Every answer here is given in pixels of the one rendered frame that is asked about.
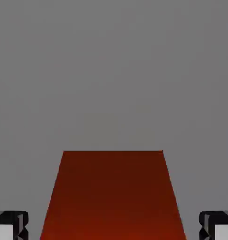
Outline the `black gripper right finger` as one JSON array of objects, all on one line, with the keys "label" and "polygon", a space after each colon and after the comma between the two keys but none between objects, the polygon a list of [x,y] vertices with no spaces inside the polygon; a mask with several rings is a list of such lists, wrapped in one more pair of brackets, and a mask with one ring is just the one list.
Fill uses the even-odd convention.
[{"label": "black gripper right finger", "polygon": [[228,211],[202,211],[199,223],[199,240],[228,240]]}]

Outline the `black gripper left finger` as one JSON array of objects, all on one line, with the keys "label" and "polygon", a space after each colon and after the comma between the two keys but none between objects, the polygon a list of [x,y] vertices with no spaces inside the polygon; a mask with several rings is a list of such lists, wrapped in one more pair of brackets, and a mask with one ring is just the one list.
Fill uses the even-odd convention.
[{"label": "black gripper left finger", "polygon": [[26,211],[0,211],[0,240],[29,240]]}]

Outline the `large orange box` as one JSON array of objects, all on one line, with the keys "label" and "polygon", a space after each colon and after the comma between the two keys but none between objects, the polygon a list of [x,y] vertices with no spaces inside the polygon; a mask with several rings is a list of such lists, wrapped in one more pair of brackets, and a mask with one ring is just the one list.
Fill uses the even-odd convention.
[{"label": "large orange box", "polygon": [[162,151],[65,151],[40,240],[187,240]]}]

